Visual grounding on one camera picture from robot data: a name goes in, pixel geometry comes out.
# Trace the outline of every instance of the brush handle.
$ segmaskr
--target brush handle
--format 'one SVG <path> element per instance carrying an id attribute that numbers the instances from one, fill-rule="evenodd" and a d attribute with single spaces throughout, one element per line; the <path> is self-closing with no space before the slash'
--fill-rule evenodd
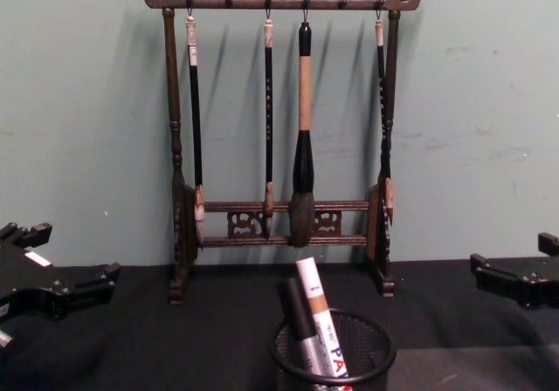
<path id="1" fill-rule="evenodd" d="M 312 68 L 311 68 L 311 38 L 312 31 L 307 22 L 301 23 L 299 28 L 299 130 L 311 129 L 311 98 L 312 98 Z"/>
<path id="2" fill-rule="evenodd" d="M 202 186 L 202 140 L 200 134 L 200 95 L 198 91 L 198 57 L 196 46 L 196 21 L 193 16 L 186 19 L 189 45 L 190 102 L 192 105 L 192 136 L 194 139 L 194 179 Z"/>
<path id="3" fill-rule="evenodd" d="M 272 80 L 272 20 L 264 25 L 264 54 L 266 65 L 266 183 L 272 181 L 272 144 L 273 144 L 273 80 Z"/>
<path id="4" fill-rule="evenodd" d="M 388 133 L 386 111 L 385 111 L 385 98 L 384 98 L 384 31 L 383 21 L 376 20 L 376 55 L 378 58 L 378 85 L 381 103 L 381 122 L 383 128 L 383 142 L 381 145 L 381 172 L 386 178 L 390 178 L 390 136 Z"/>
<path id="5" fill-rule="evenodd" d="M 311 148 L 311 37 L 308 22 L 299 28 L 299 134 L 293 166 L 293 192 L 311 193 L 314 189 L 313 151 Z"/>

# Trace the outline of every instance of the brush rack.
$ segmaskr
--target brush rack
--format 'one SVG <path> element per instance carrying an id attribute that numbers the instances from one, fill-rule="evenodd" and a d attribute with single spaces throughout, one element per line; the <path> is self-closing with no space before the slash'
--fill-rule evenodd
<path id="1" fill-rule="evenodd" d="M 394 108 L 397 69 L 398 24 L 401 11 L 412 11 L 421 0 L 144 0 L 149 8 L 161 10 L 165 32 L 165 58 L 173 164 L 172 206 L 174 221 L 174 271 L 169 285 L 169 303 L 180 305 L 192 266 L 197 259 L 198 244 L 194 221 L 194 189 L 184 182 L 181 145 L 181 109 L 176 62 L 175 10 L 386 10 L 389 12 L 389 36 L 383 101 L 385 110 Z M 314 234 L 310 246 L 352 245 L 366 248 L 369 267 L 378 291 L 385 297 L 394 294 L 390 276 L 390 234 L 383 201 L 316 201 Z M 288 202 L 276 202 L 274 213 L 287 212 Z M 269 238 L 264 234 L 264 202 L 205 202 L 205 211 L 227 215 L 227 236 L 206 237 L 204 248 L 289 245 L 289 236 Z M 367 232 L 342 234 L 342 213 L 367 212 Z"/>

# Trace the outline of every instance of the black table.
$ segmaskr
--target black table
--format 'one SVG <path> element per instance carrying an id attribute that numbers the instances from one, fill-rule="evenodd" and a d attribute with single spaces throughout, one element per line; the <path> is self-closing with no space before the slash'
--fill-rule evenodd
<path id="1" fill-rule="evenodd" d="M 330 306 L 392 332 L 390 390 L 559 389 L 559 310 L 477 291 L 467 260 L 392 268 L 396 296 L 381 298 L 362 267 L 319 266 Z M 0 353 L 0 390 L 272 391 L 274 285 L 294 265 L 197 267 L 180 307 L 167 304 L 169 271 L 124 267 L 109 305 L 3 324 L 15 346 Z"/>

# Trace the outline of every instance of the hanging loop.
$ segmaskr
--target hanging loop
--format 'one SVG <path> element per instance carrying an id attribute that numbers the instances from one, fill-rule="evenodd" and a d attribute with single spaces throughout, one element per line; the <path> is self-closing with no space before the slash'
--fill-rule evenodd
<path id="1" fill-rule="evenodd" d="M 375 3 L 375 11 L 376 11 L 376 18 L 380 19 L 381 18 L 381 10 L 383 9 L 384 6 L 384 0 L 377 0 Z"/>
<path id="2" fill-rule="evenodd" d="M 270 11 L 272 9 L 272 0 L 266 0 L 264 6 L 266 7 L 266 18 L 270 18 Z"/>
<path id="3" fill-rule="evenodd" d="M 186 11 L 192 16 L 192 0 L 186 0 Z"/>
<path id="4" fill-rule="evenodd" d="M 307 14 L 308 14 L 308 5 L 310 4 L 311 0 L 303 0 L 303 21 L 307 22 Z"/>

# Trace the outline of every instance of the teal painted wall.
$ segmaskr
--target teal painted wall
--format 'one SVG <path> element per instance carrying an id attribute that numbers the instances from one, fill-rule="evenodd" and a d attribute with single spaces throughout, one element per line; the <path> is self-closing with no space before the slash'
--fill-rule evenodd
<path id="1" fill-rule="evenodd" d="M 536 253 L 559 233 L 559 0 L 424 0 L 405 13 L 392 173 L 394 261 Z M 0 0 L 0 223 L 49 221 L 57 265 L 171 261 L 161 13 L 142 0 Z M 195 11 L 207 200 L 264 195 L 262 11 Z M 193 183 L 188 61 L 177 12 L 184 171 Z M 296 11 L 273 12 L 274 178 L 291 196 Z M 374 15 L 309 13 L 315 197 L 376 179 Z M 347 215 L 347 232 L 360 221 Z M 209 234 L 224 219 L 211 216 Z M 286 230 L 276 218 L 276 229 Z M 200 264 L 359 258 L 347 248 L 204 250 Z"/>

